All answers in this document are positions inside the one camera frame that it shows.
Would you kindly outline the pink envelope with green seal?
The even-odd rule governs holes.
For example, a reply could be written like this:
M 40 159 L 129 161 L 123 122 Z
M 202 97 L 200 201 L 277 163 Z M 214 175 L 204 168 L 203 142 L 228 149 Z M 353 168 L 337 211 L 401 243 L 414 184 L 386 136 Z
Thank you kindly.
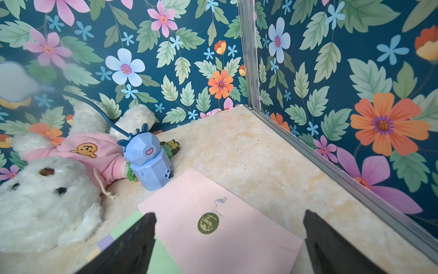
M 138 208 L 184 274 L 288 274 L 303 243 L 196 169 Z

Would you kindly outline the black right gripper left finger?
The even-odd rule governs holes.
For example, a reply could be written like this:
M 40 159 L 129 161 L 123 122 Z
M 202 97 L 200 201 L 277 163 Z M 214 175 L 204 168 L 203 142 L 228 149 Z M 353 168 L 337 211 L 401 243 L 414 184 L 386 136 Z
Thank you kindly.
M 146 274 L 155 245 L 156 216 L 147 213 L 77 274 Z

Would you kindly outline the lavender envelope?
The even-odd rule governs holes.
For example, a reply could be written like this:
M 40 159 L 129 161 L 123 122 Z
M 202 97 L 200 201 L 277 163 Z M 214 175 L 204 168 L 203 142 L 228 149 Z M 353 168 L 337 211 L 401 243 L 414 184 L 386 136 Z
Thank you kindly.
M 115 239 L 111 235 L 107 235 L 104 237 L 101 241 L 98 242 L 98 248 L 102 252 L 104 251 L 108 246 L 110 246 Z

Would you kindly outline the light green envelope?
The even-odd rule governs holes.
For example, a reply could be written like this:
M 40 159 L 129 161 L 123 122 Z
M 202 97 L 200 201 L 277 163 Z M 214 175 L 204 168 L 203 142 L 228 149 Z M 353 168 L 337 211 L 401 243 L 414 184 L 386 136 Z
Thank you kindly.
M 109 235 L 113 240 L 121 237 L 130 227 L 143 217 L 140 210 L 135 211 L 129 218 L 118 225 Z M 152 251 L 148 274 L 182 274 L 178 264 L 165 248 L 160 238 L 155 235 L 155 244 Z

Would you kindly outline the cream yellow envelope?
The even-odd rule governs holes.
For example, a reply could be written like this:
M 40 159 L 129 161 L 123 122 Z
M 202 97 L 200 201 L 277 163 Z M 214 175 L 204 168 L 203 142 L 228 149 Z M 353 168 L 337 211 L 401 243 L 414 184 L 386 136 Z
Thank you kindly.
M 100 254 L 101 254 L 100 248 L 99 247 L 95 248 L 86 256 L 87 262 L 89 263 L 89 262 L 93 261 Z

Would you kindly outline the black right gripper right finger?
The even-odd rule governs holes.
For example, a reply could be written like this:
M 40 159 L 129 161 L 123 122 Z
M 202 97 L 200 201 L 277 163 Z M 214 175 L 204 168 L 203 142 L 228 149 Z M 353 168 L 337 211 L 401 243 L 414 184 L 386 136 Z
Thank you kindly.
M 306 210 L 305 243 L 316 274 L 384 274 L 317 213 Z

